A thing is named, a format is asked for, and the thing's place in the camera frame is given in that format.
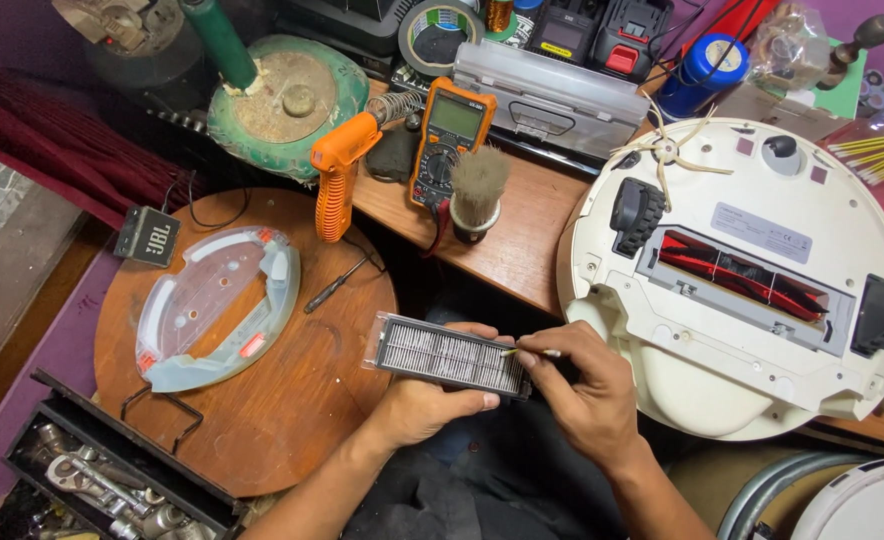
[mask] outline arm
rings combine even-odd
[[[487,325],[448,326],[483,338],[498,335],[494,327]],[[460,416],[498,405],[497,394],[480,390],[446,393],[438,384],[395,377],[372,415],[355,433],[246,530],[240,540],[339,538],[396,450],[428,439]]]
[[[662,472],[638,431],[632,366],[584,321],[519,338],[532,375],[572,447],[609,479],[632,540],[715,539]],[[555,349],[582,371],[569,386],[556,365],[528,351]]]

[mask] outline pleated filter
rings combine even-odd
[[[508,343],[455,331],[443,325],[377,313],[365,354],[365,367],[433,381],[450,387],[529,399],[529,372]]]

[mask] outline man's right hand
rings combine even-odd
[[[519,362],[542,391],[568,442],[604,473],[629,466],[647,444],[639,435],[632,366],[585,321],[520,337]],[[556,365],[530,351],[554,349],[582,371],[569,386]]]

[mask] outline red wire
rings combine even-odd
[[[449,227],[449,199],[439,202],[437,206],[432,207],[432,218],[435,221],[435,240],[427,250],[419,253],[422,259],[431,257],[442,243],[442,237],[445,236],[445,230]]]

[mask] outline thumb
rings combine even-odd
[[[460,416],[471,416],[481,411],[489,411],[499,406],[499,394],[482,390],[459,390],[449,392],[445,397],[446,421]]]
[[[519,350],[516,358],[528,370],[528,374],[532,376],[532,383],[542,392],[548,406],[554,411],[565,408],[572,400],[577,399],[576,392],[556,369],[556,364],[528,350]]]

